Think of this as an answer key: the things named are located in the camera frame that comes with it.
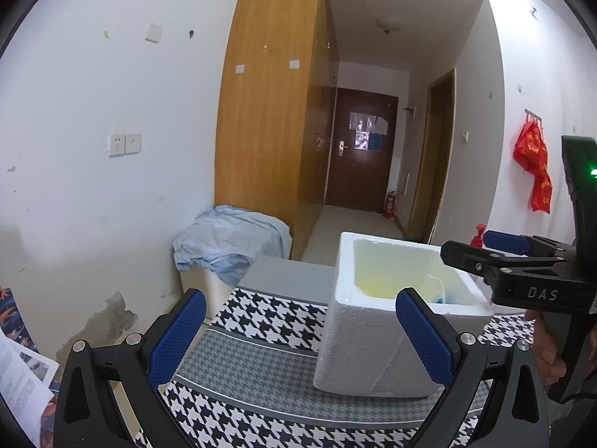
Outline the right human hand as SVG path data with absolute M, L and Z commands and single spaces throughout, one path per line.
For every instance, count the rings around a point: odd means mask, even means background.
M 541 381 L 544 386 L 553 385 L 566 375 L 566 363 L 557 355 L 556 341 L 547 332 L 543 314 L 525 311 L 525 320 L 533 321 L 532 352 Z

